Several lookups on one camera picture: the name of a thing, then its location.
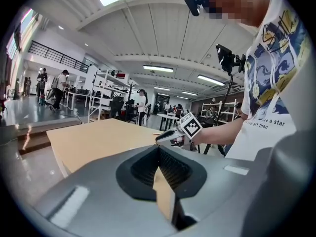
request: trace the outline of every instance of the metal shelving unit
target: metal shelving unit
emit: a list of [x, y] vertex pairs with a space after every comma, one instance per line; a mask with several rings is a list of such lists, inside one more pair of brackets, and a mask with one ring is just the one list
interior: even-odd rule
[[[221, 122], [221, 123], [228, 123], [227, 122], [227, 119], [228, 119], [228, 115], [233, 115], [232, 117], [232, 120], [234, 120], [235, 118], [235, 115], [237, 115], [237, 110], [236, 110], [236, 107], [235, 105], [237, 104], [237, 99], [235, 99], [234, 102], [231, 102], [231, 103], [225, 103], [224, 104], [224, 107], [227, 107], [229, 109], [229, 107], [234, 107], [234, 111], [233, 112], [229, 112], [229, 111], [222, 111], [221, 114], [226, 114], [226, 120], [219, 120], [218, 122]], [[217, 104], [205, 104], [203, 103], [202, 105], [202, 111], [201, 111], [201, 117], [204, 117], [205, 118], [205, 115], [203, 115], [203, 112], [207, 112], [207, 110], [204, 109], [204, 106], [219, 106], [219, 110], [222, 108], [222, 105], [223, 105], [223, 102], [220, 101], [219, 103]]]
[[[109, 87], [108, 81], [111, 81], [114, 84], [117, 84], [119, 87], [129, 87], [129, 84], [124, 83], [118, 80], [117, 78], [115, 78], [114, 76], [110, 75], [109, 70], [107, 70], [106, 72], [97, 71], [96, 74], [94, 75], [93, 86], [92, 86], [90, 101], [89, 101], [89, 112], [88, 112], [89, 122], [99, 121], [101, 117], [101, 111], [102, 110], [109, 111], [111, 109], [110, 107], [111, 99], [103, 98], [103, 94], [106, 90], [113, 91], [118, 94], [128, 94], [127, 92], [114, 89], [113, 86]], [[96, 97], [92, 95], [93, 89], [95, 87], [100, 89], [101, 97]], [[95, 113], [96, 111], [98, 111], [98, 119], [91, 117], [91, 115]]]

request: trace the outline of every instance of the white shirt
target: white shirt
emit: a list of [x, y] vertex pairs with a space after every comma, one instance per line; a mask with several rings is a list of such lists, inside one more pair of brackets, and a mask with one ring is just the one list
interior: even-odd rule
[[312, 47], [302, 21], [288, 2], [270, 0], [259, 33], [246, 54], [241, 110], [248, 119], [226, 157], [254, 160], [260, 149], [273, 147], [296, 131], [279, 95], [308, 67], [305, 62]]
[[146, 97], [145, 96], [140, 96], [139, 101], [140, 101], [140, 103], [139, 103], [139, 106], [138, 106], [138, 112], [142, 113], [144, 111], [144, 109], [145, 109]]
[[166, 105], [164, 106], [164, 110], [165, 110], [165, 111], [168, 111], [169, 108], [170, 108], [170, 105], [169, 105], [169, 104], [166, 104]]
[[64, 86], [63, 86], [63, 82], [66, 82], [66, 76], [63, 75], [63, 74], [60, 74], [58, 76], [58, 88], [61, 90], [61, 91], [64, 91]]

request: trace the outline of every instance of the table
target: table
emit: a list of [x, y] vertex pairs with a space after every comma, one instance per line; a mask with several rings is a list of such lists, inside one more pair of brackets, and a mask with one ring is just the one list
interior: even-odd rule
[[57, 163], [75, 172], [95, 159], [150, 146], [161, 131], [110, 118], [98, 122], [47, 131]]
[[157, 115], [160, 116], [160, 117], [162, 117], [162, 118], [161, 118], [161, 123], [160, 123], [160, 128], [159, 128], [160, 131], [162, 131], [161, 127], [162, 127], [163, 119], [167, 119], [167, 120], [166, 120], [166, 126], [165, 126], [165, 128], [164, 128], [165, 131], [167, 131], [169, 119], [170, 119], [169, 129], [170, 129], [170, 127], [171, 127], [172, 120], [178, 120], [178, 119], [179, 119], [179, 118], [177, 118], [177, 117], [175, 117], [175, 116], [169, 116], [169, 115], [167, 115], [167, 114], [158, 113]]
[[68, 91], [68, 94], [67, 94], [67, 104], [66, 104], [66, 107], [68, 107], [69, 94], [72, 94], [72, 95], [73, 95], [72, 102], [71, 102], [71, 108], [70, 108], [72, 111], [74, 110], [74, 102], [75, 102], [75, 96], [76, 96], [76, 95], [78, 95], [78, 96], [85, 96], [85, 104], [84, 104], [84, 107], [85, 107], [85, 108], [87, 107], [87, 100], [88, 100], [88, 97], [90, 97], [90, 95], [81, 94], [81, 93], [74, 93], [74, 92], [70, 92], [70, 91]]

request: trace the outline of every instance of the ceiling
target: ceiling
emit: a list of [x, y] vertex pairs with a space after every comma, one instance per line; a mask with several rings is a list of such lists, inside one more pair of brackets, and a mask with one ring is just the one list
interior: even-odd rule
[[[30, 0], [28, 6], [52, 21], [51, 27], [61, 25], [65, 38], [81, 46], [88, 43], [87, 53], [129, 73], [141, 86], [198, 95], [191, 99], [225, 93], [226, 86], [198, 79], [204, 75], [228, 84], [215, 45], [241, 55], [257, 33], [255, 28], [224, 24], [205, 14], [193, 17], [184, 0], [123, 0], [106, 7], [99, 0]], [[152, 73], [143, 69], [144, 64], [174, 72]], [[233, 74], [236, 85], [243, 86], [243, 74], [237, 68]]]

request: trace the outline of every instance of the black rubber liner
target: black rubber liner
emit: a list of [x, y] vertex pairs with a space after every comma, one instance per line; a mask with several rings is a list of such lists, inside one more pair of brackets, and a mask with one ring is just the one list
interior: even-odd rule
[[196, 161], [164, 146], [152, 146], [117, 168], [117, 182], [133, 198], [156, 201], [153, 184], [158, 167], [179, 199], [195, 196], [207, 177], [204, 167]]

